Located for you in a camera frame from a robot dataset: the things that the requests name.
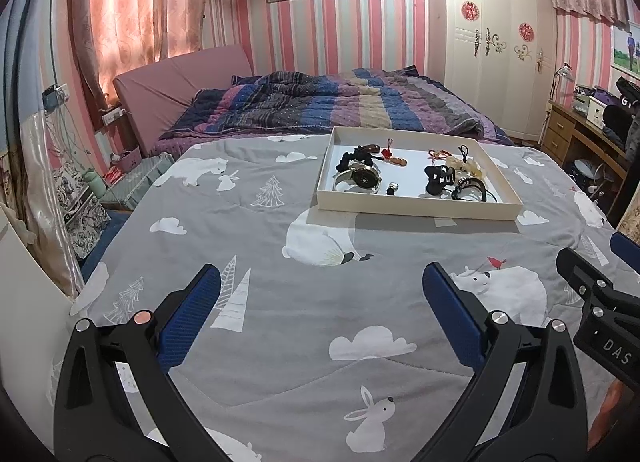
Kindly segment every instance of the watch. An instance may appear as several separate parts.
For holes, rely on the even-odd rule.
[[[380,172],[378,172],[375,167],[367,166],[361,162],[354,162],[353,164],[350,164],[347,171],[343,171],[335,177],[334,190],[340,182],[344,182],[349,179],[353,180],[358,187],[368,189],[373,194],[378,192],[380,189],[380,183],[382,182]]]

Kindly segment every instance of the gray bed sheet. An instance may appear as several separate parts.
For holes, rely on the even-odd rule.
[[[150,188],[94,274],[92,290],[104,290],[88,315],[105,325],[155,309],[203,264],[219,268],[216,308],[170,375],[236,462],[411,460],[471,376],[423,296],[429,262],[488,310],[530,325],[560,318],[572,334],[581,300],[556,272],[561,248],[640,294],[638,275],[610,252],[604,216],[543,153],[483,145],[524,203],[517,222],[398,217],[317,210],[328,139],[191,148]],[[591,421],[612,377],[581,352],[578,360]],[[158,439],[120,369],[144,433]]]

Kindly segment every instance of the striped quilt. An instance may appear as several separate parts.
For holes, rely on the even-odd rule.
[[[339,76],[281,71],[201,90],[160,139],[244,134],[325,134],[366,126],[495,140],[493,123],[433,82],[356,69]]]

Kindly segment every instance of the bed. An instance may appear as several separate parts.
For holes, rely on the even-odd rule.
[[[240,46],[177,56],[114,79],[143,155],[181,156],[224,137],[327,134],[373,126],[510,144],[487,116],[415,66],[335,76],[252,76]]]
[[[107,248],[85,289],[90,304],[76,305],[98,325],[122,323],[217,266],[220,299],[170,376],[237,462],[411,460],[471,375],[422,294],[429,262],[486,307],[530,325],[560,318],[572,334],[581,300],[556,273],[561,248],[640,294],[638,275],[610,252],[602,213],[541,152],[483,144],[524,203],[515,222],[398,217],[318,211],[328,139],[196,144]],[[578,360],[592,420],[611,376]],[[143,432],[161,441],[127,365],[119,371]],[[369,420],[389,397],[392,409]],[[383,443],[363,433],[374,422]]]

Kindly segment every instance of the hand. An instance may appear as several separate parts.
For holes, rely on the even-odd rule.
[[[602,406],[600,407],[600,413],[594,419],[591,429],[589,430],[589,436],[587,438],[587,449],[591,449],[603,437],[609,432],[611,426],[613,426],[614,417],[612,412],[616,405],[620,402],[622,393],[625,389],[625,385],[619,380],[615,380],[609,386],[607,395],[604,398]]]

